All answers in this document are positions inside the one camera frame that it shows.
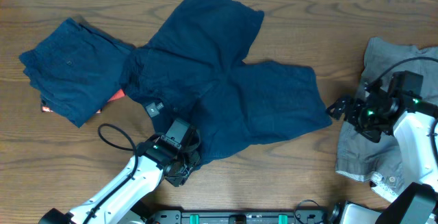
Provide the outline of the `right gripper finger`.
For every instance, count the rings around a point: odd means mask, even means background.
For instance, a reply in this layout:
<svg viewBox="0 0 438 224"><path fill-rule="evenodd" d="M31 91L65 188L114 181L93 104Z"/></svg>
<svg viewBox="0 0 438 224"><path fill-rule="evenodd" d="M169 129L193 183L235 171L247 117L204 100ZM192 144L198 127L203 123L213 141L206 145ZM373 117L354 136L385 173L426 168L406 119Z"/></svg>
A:
<svg viewBox="0 0 438 224"><path fill-rule="evenodd" d="M351 96L345 95L343 97L340 97L333 105L330 106L330 111L345 112L354 102L355 100Z"/></svg>
<svg viewBox="0 0 438 224"><path fill-rule="evenodd" d="M335 120L340 120L341 117L346 120L348 118L349 107L346 105L336 106L331 105L326 109L326 113Z"/></svg>

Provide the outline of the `navy blue shorts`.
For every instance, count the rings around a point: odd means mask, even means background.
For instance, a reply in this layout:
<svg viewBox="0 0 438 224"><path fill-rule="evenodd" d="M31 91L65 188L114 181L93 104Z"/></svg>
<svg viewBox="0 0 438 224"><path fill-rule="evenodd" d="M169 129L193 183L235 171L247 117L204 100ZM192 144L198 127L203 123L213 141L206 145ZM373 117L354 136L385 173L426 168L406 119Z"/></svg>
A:
<svg viewBox="0 0 438 224"><path fill-rule="evenodd" d="M203 164L331 124L312 68L244 62L263 17L233 0L183 0L125 62L123 91L159 133L177 118L194 125Z"/></svg>

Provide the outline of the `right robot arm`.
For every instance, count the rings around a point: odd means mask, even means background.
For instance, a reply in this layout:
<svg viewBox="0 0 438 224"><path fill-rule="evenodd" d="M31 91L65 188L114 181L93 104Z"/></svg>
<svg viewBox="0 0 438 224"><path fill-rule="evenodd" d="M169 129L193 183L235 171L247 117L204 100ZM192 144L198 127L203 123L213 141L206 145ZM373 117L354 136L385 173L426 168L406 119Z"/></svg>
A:
<svg viewBox="0 0 438 224"><path fill-rule="evenodd" d="M369 88L368 93L366 100L341 97L326 111L372 142L381 134L393 136L408 186L382 212L347 203L339 222L426 223L437 212L437 106L412 90Z"/></svg>

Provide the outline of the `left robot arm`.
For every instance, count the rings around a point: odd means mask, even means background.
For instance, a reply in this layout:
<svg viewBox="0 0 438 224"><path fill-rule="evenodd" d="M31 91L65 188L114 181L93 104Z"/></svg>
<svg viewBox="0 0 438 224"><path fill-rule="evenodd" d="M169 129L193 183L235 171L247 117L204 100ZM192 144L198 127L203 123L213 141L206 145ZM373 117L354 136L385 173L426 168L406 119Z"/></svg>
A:
<svg viewBox="0 0 438 224"><path fill-rule="evenodd" d="M95 196L66 214L53 208L40 223L118 223L162 180L183 185L201 161L199 144L159 139L141 142L126 167Z"/></svg>

